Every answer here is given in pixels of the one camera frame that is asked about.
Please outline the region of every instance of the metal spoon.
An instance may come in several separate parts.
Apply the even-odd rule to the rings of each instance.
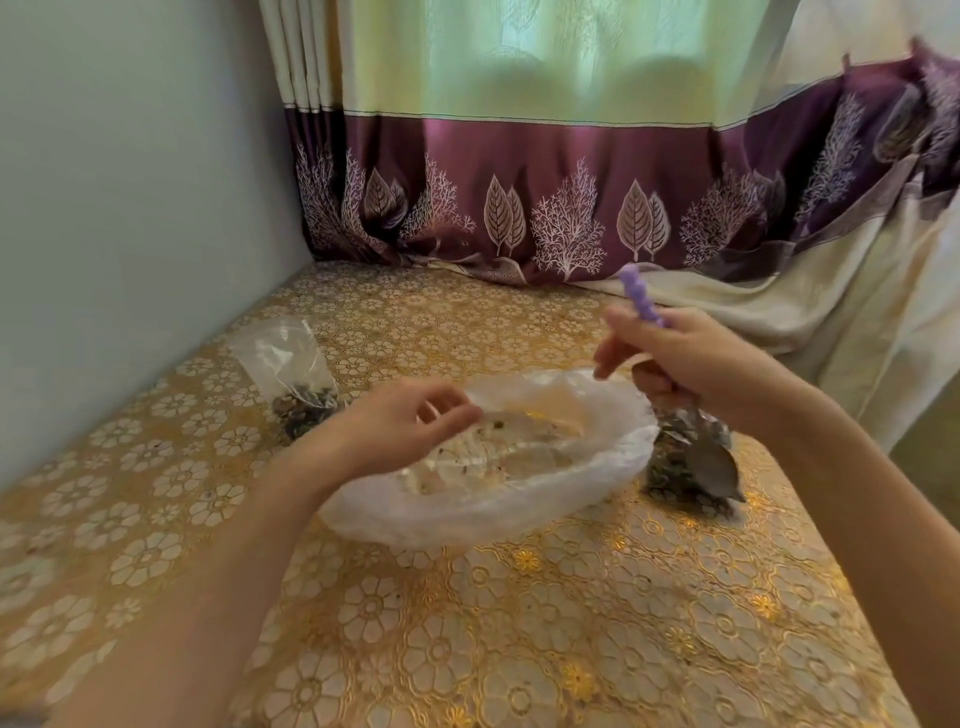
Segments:
[[[623,290],[634,305],[637,316],[657,326],[666,326],[647,295],[647,286],[635,266],[620,270]],[[727,497],[746,502],[740,491],[740,473],[730,452],[710,436],[709,425],[699,406],[687,410],[697,434],[686,451],[686,466],[705,493],[713,497]]]
[[[697,485],[713,497],[728,497],[745,503],[740,491],[740,473],[730,451],[710,436],[709,424],[699,407],[687,410],[693,417],[697,439],[686,451],[686,466]]]

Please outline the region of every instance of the wall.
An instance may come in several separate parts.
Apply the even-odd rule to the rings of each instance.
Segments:
[[[0,3],[0,485],[308,261],[256,0]]]

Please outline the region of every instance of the dried herbs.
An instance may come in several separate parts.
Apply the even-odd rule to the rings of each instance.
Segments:
[[[297,440],[337,411],[337,393],[331,388],[317,391],[302,383],[288,394],[274,399],[271,407],[290,442]]]
[[[647,488],[672,494],[680,501],[709,498],[686,465],[686,450],[696,438],[696,428],[682,411],[658,412],[660,434],[647,466]],[[719,420],[708,420],[714,442],[731,448],[730,430]]]

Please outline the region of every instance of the finger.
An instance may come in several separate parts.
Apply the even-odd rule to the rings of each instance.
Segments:
[[[674,391],[673,379],[663,373],[663,369],[653,359],[637,362],[630,370],[634,385],[647,397],[670,394]]]
[[[669,346],[684,336],[678,330],[642,321],[633,311],[622,306],[606,308],[603,319],[618,339],[642,352],[652,354],[655,358],[664,346]]]
[[[467,393],[446,379],[411,379],[410,382],[417,395],[429,402],[446,402],[451,406],[470,404]]]
[[[695,406],[697,402],[696,395],[683,389],[670,394],[647,395],[647,399],[657,409],[687,409]]]
[[[708,313],[699,308],[660,308],[657,312],[663,318],[668,328],[675,331],[699,331],[704,327],[716,326],[716,322]]]
[[[612,333],[604,336],[593,353],[593,361],[597,366],[593,376],[597,379],[606,379],[613,371],[631,356],[639,353],[639,349]]]
[[[476,425],[483,418],[483,410],[476,404],[461,404],[448,412],[443,413],[433,422],[425,425],[423,437],[428,447],[435,448],[454,435],[459,435],[471,425]]]
[[[417,408],[417,417],[424,424],[432,423],[439,416],[439,412],[430,402],[426,401]]]

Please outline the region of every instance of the gold tablecloth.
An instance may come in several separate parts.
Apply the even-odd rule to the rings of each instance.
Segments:
[[[293,313],[355,397],[400,374],[587,364],[598,294],[312,267]],[[216,535],[277,449],[220,336],[0,502],[0,709],[49,707]],[[234,717],[314,726],[910,726],[841,571],[775,463],[736,441],[732,518],[637,484],[466,552],[305,534]]]

